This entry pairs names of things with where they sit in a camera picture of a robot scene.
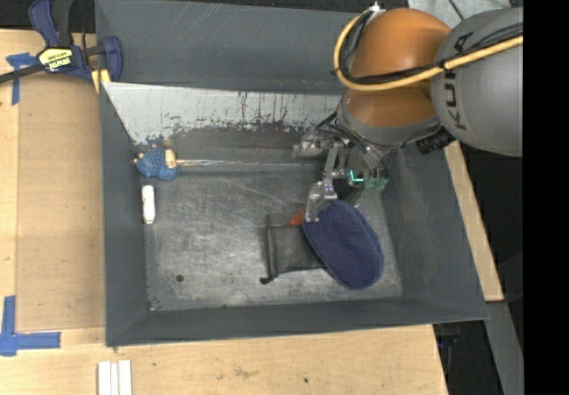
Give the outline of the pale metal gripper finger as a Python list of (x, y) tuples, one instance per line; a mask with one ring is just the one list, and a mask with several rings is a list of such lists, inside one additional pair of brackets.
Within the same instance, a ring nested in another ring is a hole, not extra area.
[(315, 182), (308, 194), (305, 205), (304, 221), (317, 222), (319, 215), (337, 199), (337, 193), (332, 182)]

